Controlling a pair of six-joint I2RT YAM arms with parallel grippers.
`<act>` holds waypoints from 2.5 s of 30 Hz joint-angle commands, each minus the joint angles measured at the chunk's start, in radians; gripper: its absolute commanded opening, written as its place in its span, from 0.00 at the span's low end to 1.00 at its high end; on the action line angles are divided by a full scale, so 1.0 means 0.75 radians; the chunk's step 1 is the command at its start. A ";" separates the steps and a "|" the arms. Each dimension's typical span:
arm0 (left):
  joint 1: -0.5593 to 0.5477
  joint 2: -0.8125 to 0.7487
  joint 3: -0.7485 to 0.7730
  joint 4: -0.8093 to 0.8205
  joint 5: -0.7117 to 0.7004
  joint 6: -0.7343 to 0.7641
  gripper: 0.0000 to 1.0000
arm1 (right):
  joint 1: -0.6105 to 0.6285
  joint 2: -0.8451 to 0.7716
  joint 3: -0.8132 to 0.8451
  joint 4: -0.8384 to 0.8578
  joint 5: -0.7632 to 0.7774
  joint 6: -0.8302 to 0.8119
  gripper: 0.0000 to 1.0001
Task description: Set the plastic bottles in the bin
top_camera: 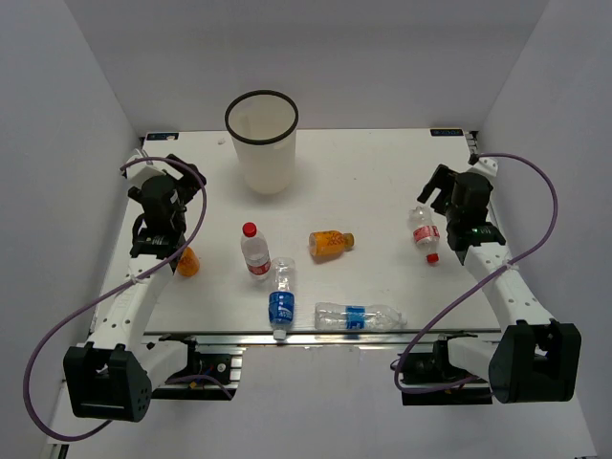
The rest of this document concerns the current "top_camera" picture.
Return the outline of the crushed bottle red label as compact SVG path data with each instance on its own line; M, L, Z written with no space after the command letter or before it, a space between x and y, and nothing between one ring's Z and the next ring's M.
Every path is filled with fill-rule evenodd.
M429 208L417 206L408 213L408 225L415 247L429 265L439 262L440 232L434 224Z

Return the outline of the small orange plastic bottle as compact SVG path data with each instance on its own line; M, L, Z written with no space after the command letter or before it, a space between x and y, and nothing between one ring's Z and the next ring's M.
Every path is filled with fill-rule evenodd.
M200 270L200 260L191 247L187 247L177 264L176 271L183 277L192 277Z

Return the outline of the clear bottle red cap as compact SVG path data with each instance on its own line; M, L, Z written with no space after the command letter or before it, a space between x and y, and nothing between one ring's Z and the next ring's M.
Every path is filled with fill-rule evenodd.
M243 225L240 248L251 277L257 281L266 280L272 260L267 240L255 223Z

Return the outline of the orange juice bottle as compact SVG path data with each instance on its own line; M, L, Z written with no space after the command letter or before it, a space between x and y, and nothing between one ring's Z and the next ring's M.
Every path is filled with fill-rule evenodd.
M354 248L352 233L337 230L315 231L309 236L309 253L313 258L340 256Z

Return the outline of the clear bottle blue label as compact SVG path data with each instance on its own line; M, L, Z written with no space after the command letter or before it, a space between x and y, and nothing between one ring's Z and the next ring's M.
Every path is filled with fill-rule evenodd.
M295 315L296 269L292 258L277 257L271 267L272 290L269 294L269 323L273 338L286 339Z

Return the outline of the clear bottle blue band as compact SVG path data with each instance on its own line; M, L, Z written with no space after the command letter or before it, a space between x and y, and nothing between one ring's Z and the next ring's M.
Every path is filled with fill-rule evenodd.
M386 305L342 305L319 302L315 307L315 328L320 331L389 332L402 329L406 320Z

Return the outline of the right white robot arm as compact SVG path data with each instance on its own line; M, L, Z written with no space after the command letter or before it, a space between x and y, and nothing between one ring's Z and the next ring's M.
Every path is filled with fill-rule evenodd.
M431 404L434 393L502 404L568 402L574 396L581 335L557 321L511 260L501 231L488 220L494 173L437 166L418 197L447 220L447 241L476 280L502 332L487 342L470 332L440 336L430 354L406 352L395 373L405 403Z

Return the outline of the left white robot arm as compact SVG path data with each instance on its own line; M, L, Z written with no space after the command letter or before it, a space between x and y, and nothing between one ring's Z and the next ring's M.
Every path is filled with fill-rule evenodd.
M181 173L145 167L135 173L128 196L142 207L132 228L125 289L82 345L63 359L73 413L78 418L138 422L153 393L176 376L196 379L202 358L181 341L144 342L145 328L194 233L186 228L186 206L205 194L198 168L174 155L168 165Z

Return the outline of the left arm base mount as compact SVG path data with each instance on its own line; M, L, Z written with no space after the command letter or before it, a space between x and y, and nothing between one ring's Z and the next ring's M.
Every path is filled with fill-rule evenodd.
M172 381L185 380L159 386L152 392L153 400L229 401L235 395L245 348L181 334L161 335L158 342L186 346L186 358L179 370L168 377Z

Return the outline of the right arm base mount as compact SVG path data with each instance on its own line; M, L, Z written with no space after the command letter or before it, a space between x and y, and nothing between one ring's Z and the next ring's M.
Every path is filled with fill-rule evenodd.
M456 383L444 391L424 394L402 394L403 406L485 405L492 404L492 393L481 379L469 384L457 382L470 376L450 365L448 342L451 339L475 338L472 334L443 334L427 351L411 351L401 370L401 384L413 388Z

